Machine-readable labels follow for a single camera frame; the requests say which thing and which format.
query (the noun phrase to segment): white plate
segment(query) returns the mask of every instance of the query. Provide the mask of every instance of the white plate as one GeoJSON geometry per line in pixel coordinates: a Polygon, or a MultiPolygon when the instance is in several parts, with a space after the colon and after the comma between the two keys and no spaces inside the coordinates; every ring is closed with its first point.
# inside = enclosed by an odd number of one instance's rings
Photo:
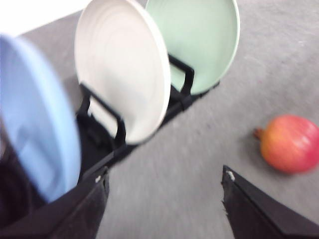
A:
{"type": "MultiPolygon", "coordinates": [[[[93,0],[82,12],[75,36],[80,83],[124,119],[128,144],[150,137],[168,106],[170,70],[164,40],[134,0],[93,0]]],[[[91,99],[90,111],[116,134],[115,119],[91,99]]]]}

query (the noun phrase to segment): plate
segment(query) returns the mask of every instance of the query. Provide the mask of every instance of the plate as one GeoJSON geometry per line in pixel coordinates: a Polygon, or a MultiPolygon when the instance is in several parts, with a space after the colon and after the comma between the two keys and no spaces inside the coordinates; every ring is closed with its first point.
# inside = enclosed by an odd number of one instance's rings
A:
{"type": "MultiPolygon", "coordinates": [[[[240,31],[235,0],[148,0],[168,52],[195,70],[191,93],[213,87],[229,69],[240,31]]],[[[172,85],[181,90],[185,74],[171,66],[172,85]]]]}
{"type": "MultiPolygon", "coordinates": [[[[170,70],[164,40],[134,0],[93,0],[75,36],[79,82],[120,114],[126,142],[137,144],[160,126],[169,101],[170,70]]],[[[89,111],[116,135],[116,120],[91,99],[89,111]]]]}
{"type": "Polygon", "coordinates": [[[0,53],[3,124],[31,182],[52,202],[78,181],[75,116],[59,79],[30,43],[1,35],[0,53]]]}

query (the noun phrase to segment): black dish rack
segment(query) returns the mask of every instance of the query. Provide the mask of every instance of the black dish rack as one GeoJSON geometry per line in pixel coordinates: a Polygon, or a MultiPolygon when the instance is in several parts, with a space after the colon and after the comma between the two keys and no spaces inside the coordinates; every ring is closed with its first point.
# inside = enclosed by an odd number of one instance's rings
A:
{"type": "MultiPolygon", "coordinates": [[[[185,81],[181,92],[171,86],[169,104],[161,126],[207,94],[191,95],[194,69],[174,56],[168,55],[168,58],[172,65],[185,72],[185,81]]],[[[95,238],[109,194],[108,169],[122,161],[138,145],[126,144],[125,124],[115,110],[84,85],[81,89],[84,98],[77,112],[77,124],[82,165],[78,185],[56,201],[1,229],[1,239],[95,238]],[[87,114],[91,97],[117,120],[118,130],[114,138],[93,116],[87,114]]]]}

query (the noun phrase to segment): gray floor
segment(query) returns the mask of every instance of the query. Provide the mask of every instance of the gray floor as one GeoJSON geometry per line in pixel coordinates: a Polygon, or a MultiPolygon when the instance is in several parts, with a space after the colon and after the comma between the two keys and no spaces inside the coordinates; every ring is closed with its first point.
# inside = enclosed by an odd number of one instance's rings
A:
{"type": "MultiPolygon", "coordinates": [[[[111,170],[99,239],[233,238],[221,203],[223,164],[319,224],[319,169],[282,175],[262,160],[251,136],[255,126],[284,113],[319,124],[319,0],[238,5],[241,38],[230,71],[111,170]]],[[[73,59],[78,17],[25,35],[53,62],[75,109],[81,101],[73,59]]]]}

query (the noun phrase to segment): red fruit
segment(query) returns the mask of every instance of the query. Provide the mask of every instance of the red fruit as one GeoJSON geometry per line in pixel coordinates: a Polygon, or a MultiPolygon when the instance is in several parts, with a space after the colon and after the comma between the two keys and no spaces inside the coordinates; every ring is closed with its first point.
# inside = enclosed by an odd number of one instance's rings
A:
{"type": "Polygon", "coordinates": [[[255,136],[264,159],[280,171],[305,172],[319,163],[319,128],[305,118],[279,116],[265,130],[256,129],[255,136]]]}

